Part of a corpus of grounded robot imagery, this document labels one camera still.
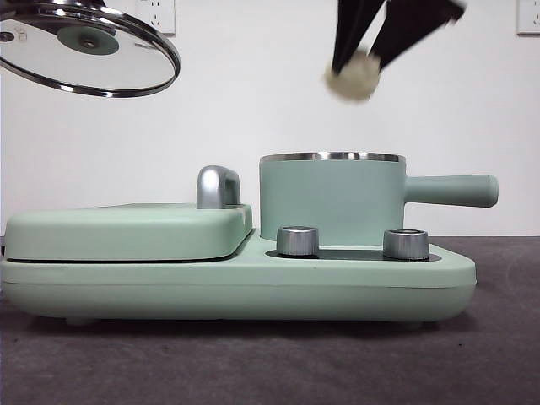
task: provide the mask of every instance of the power outlet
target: power outlet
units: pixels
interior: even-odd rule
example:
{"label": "power outlet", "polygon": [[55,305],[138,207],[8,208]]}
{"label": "power outlet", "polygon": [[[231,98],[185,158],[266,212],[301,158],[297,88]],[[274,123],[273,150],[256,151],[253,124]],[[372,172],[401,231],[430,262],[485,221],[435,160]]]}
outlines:
{"label": "power outlet", "polygon": [[517,34],[540,36],[540,0],[517,0]]}
{"label": "power outlet", "polygon": [[162,34],[176,34],[175,0],[137,0],[135,14]]}

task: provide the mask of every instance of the saucepan handle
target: saucepan handle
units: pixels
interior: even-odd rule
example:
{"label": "saucepan handle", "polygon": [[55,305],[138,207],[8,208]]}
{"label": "saucepan handle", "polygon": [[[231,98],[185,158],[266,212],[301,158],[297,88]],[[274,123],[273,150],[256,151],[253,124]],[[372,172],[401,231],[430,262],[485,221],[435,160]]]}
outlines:
{"label": "saucepan handle", "polygon": [[408,177],[405,203],[493,207],[499,199],[499,183],[492,175]]}
{"label": "saucepan handle", "polygon": [[206,166],[197,179],[197,209],[224,209],[240,204],[240,178],[223,166]]}

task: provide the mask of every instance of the gray surface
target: gray surface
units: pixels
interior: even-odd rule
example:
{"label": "gray surface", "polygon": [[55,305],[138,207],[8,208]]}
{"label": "gray surface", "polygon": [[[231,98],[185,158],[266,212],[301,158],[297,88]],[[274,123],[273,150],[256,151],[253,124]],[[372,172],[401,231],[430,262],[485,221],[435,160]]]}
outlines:
{"label": "gray surface", "polygon": [[103,321],[3,302],[2,405],[538,404],[540,238],[433,238],[477,263],[467,311],[377,322]]}

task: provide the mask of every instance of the dough ball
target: dough ball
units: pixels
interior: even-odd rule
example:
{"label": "dough ball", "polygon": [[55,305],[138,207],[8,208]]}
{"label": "dough ball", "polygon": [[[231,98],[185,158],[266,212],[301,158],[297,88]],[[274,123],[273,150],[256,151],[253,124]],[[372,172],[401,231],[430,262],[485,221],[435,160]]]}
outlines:
{"label": "dough ball", "polygon": [[339,75],[332,71],[332,64],[327,67],[324,75],[327,87],[345,100],[367,100],[379,84],[380,65],[379,57],[358,50]]}

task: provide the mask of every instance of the metal knob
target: metal knob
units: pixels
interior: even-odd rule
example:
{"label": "metal knob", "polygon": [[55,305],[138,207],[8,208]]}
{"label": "metal knob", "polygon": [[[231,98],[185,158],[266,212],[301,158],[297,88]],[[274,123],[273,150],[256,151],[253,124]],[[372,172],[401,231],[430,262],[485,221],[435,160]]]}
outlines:
{"label": "metal knob", "polygon": [[416,229],[385,231],[383,254],[400,260],[429,259],[428,233]]}
{"label": "metal knob", "polygon": [[319,230],[309,226],[284,226],[278,229],[277,251],[292,257],[318,256]]}

